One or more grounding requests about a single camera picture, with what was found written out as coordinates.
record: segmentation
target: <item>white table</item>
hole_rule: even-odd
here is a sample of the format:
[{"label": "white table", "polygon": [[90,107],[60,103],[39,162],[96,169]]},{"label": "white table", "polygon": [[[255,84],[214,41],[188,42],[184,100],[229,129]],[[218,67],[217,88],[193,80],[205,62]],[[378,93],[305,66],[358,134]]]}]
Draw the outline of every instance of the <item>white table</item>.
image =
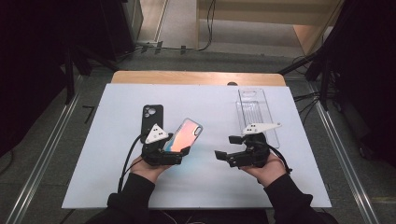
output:
[{"label": "white table", "polygon": [[[140,134],[144,105],[163,105],[163,128],[174,132],[184,118],[204,126],[191,153],[163,173],[149,207],[154,209],[257,208],[271,207],[254,177],[225,161],[216,160],[214,150],[243,150],[231,145],[229,135],[240,134],[235,86],[108,84],[98,106],[76,170],[64,198],[63,208],[106,207],[107,197],[117,191],[122,166],[134,139]],[[302,192],[314,195],[314,207],[331,203],[318,171],[303,125],[287,87],[264,89],[276,130],[280,151],[292,179]],[[141,153],[136,145],[132,158]]]}]

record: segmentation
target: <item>metal rail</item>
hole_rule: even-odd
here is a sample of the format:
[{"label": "metal rail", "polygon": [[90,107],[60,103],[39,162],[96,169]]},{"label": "metal rail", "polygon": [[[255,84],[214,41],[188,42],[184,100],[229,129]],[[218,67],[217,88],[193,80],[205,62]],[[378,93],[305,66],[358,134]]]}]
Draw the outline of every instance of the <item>metal rail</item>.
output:
[{"label": "metal rail", "polygon": [[16,201],[11,213],[8,216],[6,222],[7,224],[21,223],[30,202],[33,200],[38,185],[40,184],[40,181],[47,170],[50,159],[58,145],[58,142],[61,139],[62,134],[64,133],[64,128],[66,127],[76,107],[81,85],[83,82],[84,78],[82,76],[78,76],[76,83],[76,94],[72,98],[70,104],[64,106],[61,116],[58,118],[58,121],[56,122],[55,127],[53,128],[52,133],[49,136],[49,140],[44,146],[44,149],[41,152],[37,163],[35,164],[35,168],[33,169],[26,183],[24,184],[18,200]]},{"label": "metal rail", "polygon": [[[315,83],[308,82],[308,85],[312,92],[318,91]],[[337,156],[341,168],[344,171],[346,181],[348,182],[352,190],[352,194],[356,200],[356,203],[361,210],[361,215],[364,219],[364,222],[367,224],[380,223],[375,214],[375,210],[372,207],[370,198],[367,196],[364,186],[359,180],[358,174],[356,173],[352,162],[347,155],[347,151],[344,148],[341,138],[336,131],[334,124],[332,123],[332,118],[329,112],[325,111],[321,104],[317,104],[316,107],[323,122],[323,125],[326,129],[326,132],[332,142],[332,147],[334,149],[335,155]]]}]

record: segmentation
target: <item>smartphone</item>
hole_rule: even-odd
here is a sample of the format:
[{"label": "smartphone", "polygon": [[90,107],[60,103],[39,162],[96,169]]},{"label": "smartphone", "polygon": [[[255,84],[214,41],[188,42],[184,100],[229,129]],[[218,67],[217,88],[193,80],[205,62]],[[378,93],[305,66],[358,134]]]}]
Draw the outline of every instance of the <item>smartphone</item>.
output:
[{"label": "smartphone", "polygon": [[[162,105],[145,105],[142,113],[142,129],[141,133],[149,134],[152,126],[157,124],[163,129],[163,106]],[[145,143],[146,136],[140,138],[141,143]]]},{"label": "smartphone", "polygon": [[172,138],[165,144],[163,150],[167,152],[181,152],[186,147],[191,147],[201,134],[203,126],[192,119],[184,119]]}]

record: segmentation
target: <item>clear plastic tray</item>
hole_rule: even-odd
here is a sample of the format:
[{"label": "clear plastic tray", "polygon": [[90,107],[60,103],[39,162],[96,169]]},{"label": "clear plastic tray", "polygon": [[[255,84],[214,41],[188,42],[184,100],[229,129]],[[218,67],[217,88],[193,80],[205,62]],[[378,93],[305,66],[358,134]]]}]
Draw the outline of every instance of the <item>clear plastic tray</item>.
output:
[{"label": "clear plastic tray", "polygon": [[[251,123],[274,123],[263,89],[240,89],[236,109],[241,132]],[[279,148],[275,129],[264,134],[270,146]]]}]

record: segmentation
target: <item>black sleeve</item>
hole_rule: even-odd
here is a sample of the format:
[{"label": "black sleeve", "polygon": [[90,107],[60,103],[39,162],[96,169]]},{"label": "black sleeve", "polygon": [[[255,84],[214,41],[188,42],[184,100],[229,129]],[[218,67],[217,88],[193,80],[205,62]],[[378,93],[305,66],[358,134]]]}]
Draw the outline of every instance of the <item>black sleeve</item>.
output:
[{"label": "black sleeve", "polygon": [[155,185],[145,177],[129,174],[121,193],[112,193],[107,209],[86,223],[148,223],[149,197]]},{"label": "black sleeve", "polygon": [[313,196],[303,194],[289,175],[282,175],[264,189],[275,209],[276,224],[325,224],[321,215],[311,207]]}]

